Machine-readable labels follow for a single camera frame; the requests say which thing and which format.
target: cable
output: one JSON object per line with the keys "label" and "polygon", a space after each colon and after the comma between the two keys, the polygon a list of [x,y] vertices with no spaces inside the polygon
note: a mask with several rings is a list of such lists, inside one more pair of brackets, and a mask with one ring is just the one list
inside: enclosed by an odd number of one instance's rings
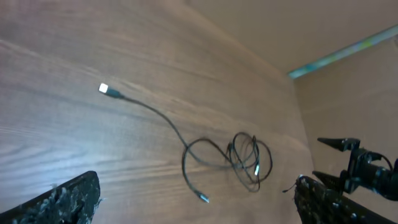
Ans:
{"label": "cable", "polygon": [[[206,165],[206,166],[210,166],[210,167],[216,167],[216,168],[222,168],[222,169],[228,169],[228,168],[232,168],[232,170],[234,170],[236,177],[238,178],[238,180],[240,181],[240,183],[243,184],[243,186],[249,191],[249,192],[258,192],[260,190],[260,183],[262,181],[264,181],[269,174],[271,173],[272,170],[272,157],[271,157],[271,151],[269,150],[268,146],[260,141],[257,140],[255,136],[250,136],[248,133],[244,133],[244,132],[240,132],[237,133],[232,142],[230,142],[228,144],[227,150],[226,152],[223,152],[221,150],[221,148],[219,147],[219,145],[217,145],[215,142],[213,142],[211,139],[208,138],[200,138],[197,140],[194,140],[191,143],[187,143],[184,138],[182,137],[182,135],[180,134],[180,131],[178,130],[178,128],[173,124],[173,122],[166,116],[164,115],[162,112],[160,112],[159,110],[139,101],[139,100],[135,100],[135,99],[131,99],[128,98],[126,96],[124,96],[123,94],[121,94],[119,91],[114,90],[109,88],[109,86],[107,86],[107,84],[102,83],[99,86],[98,89],[100,92],[102,92],[104,95],[106,96],[110,96],[112,98],[115,99],[120,99],[120,100],[124,100],[127,101],[129,103],[134,103],[140,106],[143,106],[145,108],[147,108],[148,110],[151,110],[152,112],[156,113],[157,115],[159,115],[160,117],[162,117],[163,119],[166,120],[166,122],[168,122],[168,124],[171,126],[171,128],[175,131],[176,135],[178,136],[178,138],[180,139],[181,143],[184,146],[184,150],[182,153],[182,175],[188,185],[188,187],[192,190],[192,192],[197,195],[201,200],[203,200],[204,202],[209,203],[209,198],[203,194],[202,192],[200,192],[198,189],[196,189],[191,182],[188,179],[187,176],[187,172],[185,170],[185,163],[187,160],[187,154],[189,153],[194,160],[196,160],[197,162]],[[245,141],[249,140],[250,144],[252,146],[252,150],[249,153],[249,155],[247,157],[245,157],[244,159],[241,159],[237,150],[236,150],[236,140],[238,137],[245,137]],[[193,145],[195,145],[198,142],[206,142],[209,145],[213,146],[224,158],[225,160],[228,162],[228,165],[219,165],[219,164],[213,164],[207,161],[204,161],[202,159],[200,159],[197,155],[195,155],[191,148]],[[259,174],[260,174],[260,150],[259,150],[259,145],[264,146],[264,148],[266,149],[268,155],[269,155],[269,170],[267,171],[267,173],[260,178]],[[250,158],[252,158],[254,156],[254,162],[246,165],[247,161],[250,160]],[[249,173],[248,169],[252,168],[255,166],[255,171],[254,171],[254,175],[256,176],[255,178],[252,177],[252,175]],[[242,177],[238,174],[238,171],[242,170],[244,171],[244,173],[246,174],[246,176],[248,177],[248,179],[250,180],[249,182],[245,182]]]}

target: thin wire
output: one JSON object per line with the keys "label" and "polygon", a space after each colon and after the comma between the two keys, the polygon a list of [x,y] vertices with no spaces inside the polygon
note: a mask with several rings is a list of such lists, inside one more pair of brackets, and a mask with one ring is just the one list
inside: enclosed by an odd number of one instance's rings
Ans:
{"label": "thin wire", "polygon": [[[187,183],[187,185],[189,186],[189,188],[196,194],[201,194],[200,191],[198,191],[189,181],[188,176],[187,176],[187,172],[185,170],[185,164],[186,164],[186,160],[187,160],[187,154],[189,153],[194,160],[196,160],[197,162],[206,165],[206,166],[210,166],[210,167],[217,167],[217,168],[232,168],[236,174],[236,177],[238,178],[238,180],[240,181],[240,183],[242,183],[245,188],[250,191],[250,192],[258,192],[260,189],[260,183],[262,181],[264,181],[269,174],[271,173],[272,170],[272,157],[271,157],[271,151],[269,150],[268,146],[262,142],[256,139],[255,136],[251,137],[248,133],[244,133],[244,132],[240,132],[237,133],[234,138],[233,141],[231,143],[228,144],[228,148],[226,150],[226,152],[223,152],[221,150],[221,148],[219,147],[219,145],[217,145],[215,142],[213,142],[211,139],[208,138],[200,138],[200,139],[196,139],[194,141],[192,141],[191,143],[187,143],[186,140],[184,140],[184,138],[182,137],[182,135],[180,134],[180,131],[178,130],[178,128],[173,124],[173,122],[166,116],[164,115],[162,112],[160,112],[159,110],[139,101],[139,100],[135,100],[135,99],[131,99],[128,97],[125,97],[123,95],[121,95],[119,97],[119,99],[121,100],[125,100],[127,102],[130,103],[134,103],[140,106],[143,106],[145,108],[147,108],[148,110],[153,111],[154,113],[156,113],[157,115],[159,115],[160,117],[162,117],[163,119],[166,120],[166,122],[168,122],[168,124],[171,126],[171,128],[174,130],[174,132],[176,133],[176,135],[178,136],[179,140],[181,141],[181,143],[184,146],[184,151],[182,154],[182,175],[184,176],[184,179]],[[240,158],[236,147],[235,147],[235,142],[236,139],[239,136],[244,136],[247,139],[251,140],[251,144],[252,144],[252,151],[250,152],[250,154],[245,157],[243,160]],[[198,142],[207,142],[209,145],[213,146],[225,159],[226,161],[229,163],[229,165],[219,165],[219,164],[213,164],[207,161],[204,161],[203,159],[200,159],[196,154],[194,154],[191,150],[192,146],[195,145]],[[256,179],[253,179],[251,174],[249,173],[248,169],[254,167],[254,166],[259,166],[260,160],[259,160],[259,145],[262,145],[265,147],[266,151],[268,152],[269,155],[269,170],[267,171],[267,173],[264,175],[264,177],[260,178],[259,172],[256,176]],[[234,154],[237,162],[233,162],[232,160],[232,153]],[[254,156],[255,160],[253,163],[249,164],[248,166],[246,165],[247,161],[252,158],[252,156]],[[248,179],[250,180],[250,182],[245,182],[243,181],[242,177],[239,175],[238,171],[239,170],[243,170],[244,173],[246,174],[246,176],[248,177]]]}

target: wall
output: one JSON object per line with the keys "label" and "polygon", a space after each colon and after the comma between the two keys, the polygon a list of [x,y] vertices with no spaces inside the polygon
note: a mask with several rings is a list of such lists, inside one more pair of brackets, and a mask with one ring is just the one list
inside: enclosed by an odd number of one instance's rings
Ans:
{"label": "wall", "polygon": [[[298,78],[295,87],[316,170],[338,175],[349,160],[348,152],[317,137],[360,138],[366,149],[392,162],[398,157],[398,49],[393,40]],[[398,222],[397,202],[365,189],[350,197]]]}
{"label": "wall", "polygon": [[190,0],[282,72],[398,23],[396,0]]}

